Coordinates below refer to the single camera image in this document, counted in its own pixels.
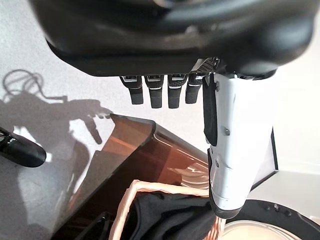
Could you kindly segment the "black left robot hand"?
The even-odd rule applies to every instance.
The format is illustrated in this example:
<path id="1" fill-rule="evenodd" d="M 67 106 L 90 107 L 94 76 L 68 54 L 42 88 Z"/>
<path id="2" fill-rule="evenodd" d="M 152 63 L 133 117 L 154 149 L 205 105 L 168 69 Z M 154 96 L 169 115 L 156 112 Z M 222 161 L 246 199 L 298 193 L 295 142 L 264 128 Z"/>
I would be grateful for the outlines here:
<path id="1" fill-rule="evenodd" d="M 243 207 L 273 127 L 277 69 L 306 50 L 317 0 L 31 0 L 51 51 L 96 77 L 207 72 L 209 195 L 220 218 Z"/>

